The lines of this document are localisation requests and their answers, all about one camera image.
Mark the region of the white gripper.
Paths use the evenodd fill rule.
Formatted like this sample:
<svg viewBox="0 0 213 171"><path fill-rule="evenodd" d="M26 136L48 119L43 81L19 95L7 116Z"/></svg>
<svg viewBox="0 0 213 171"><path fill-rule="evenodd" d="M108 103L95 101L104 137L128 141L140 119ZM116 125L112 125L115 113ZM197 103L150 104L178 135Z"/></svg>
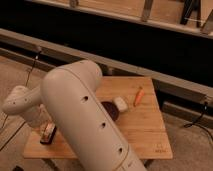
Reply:
<svg viewBox="0 0 213 171"><path fill-rule="evenodd" d="M33 117L28 122L28 125L37 130L41 136L50 136L57 129L44 106L33 109Z"/></svg>

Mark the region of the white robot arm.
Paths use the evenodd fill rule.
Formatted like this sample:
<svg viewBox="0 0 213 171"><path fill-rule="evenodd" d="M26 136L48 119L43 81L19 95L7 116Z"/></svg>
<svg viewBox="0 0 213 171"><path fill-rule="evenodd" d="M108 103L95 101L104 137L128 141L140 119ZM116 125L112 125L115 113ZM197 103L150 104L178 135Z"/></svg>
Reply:
<svg viewBox="0 0 213 171"><path fill-rule="evenodd" d="M90 60L56 67L32 90L14 87L2 110L34 126L42 118L31 110L44 105L86 171L147 171L96 98L101 79L100 67Z"/></svg>

